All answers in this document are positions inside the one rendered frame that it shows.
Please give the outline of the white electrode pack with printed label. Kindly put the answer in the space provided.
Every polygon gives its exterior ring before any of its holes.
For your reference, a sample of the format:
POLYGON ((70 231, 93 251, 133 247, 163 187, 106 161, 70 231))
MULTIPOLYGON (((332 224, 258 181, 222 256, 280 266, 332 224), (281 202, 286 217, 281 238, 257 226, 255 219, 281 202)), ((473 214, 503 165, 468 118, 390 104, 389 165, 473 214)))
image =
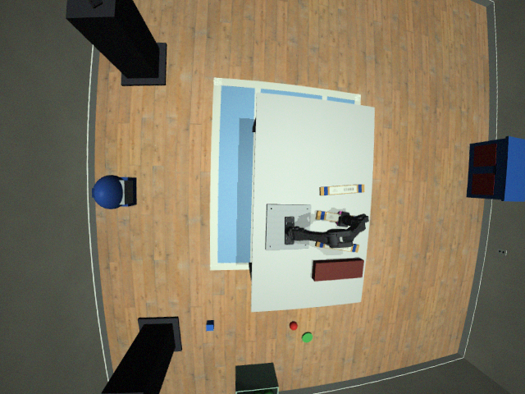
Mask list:
POLYGON ((340 195, 364 192, 364 184, 350 186, 327 186, 319 187, 320 195, 340 195))
POLYGON ((317 211, 316 219, 338 222, 341 214, 317 211))

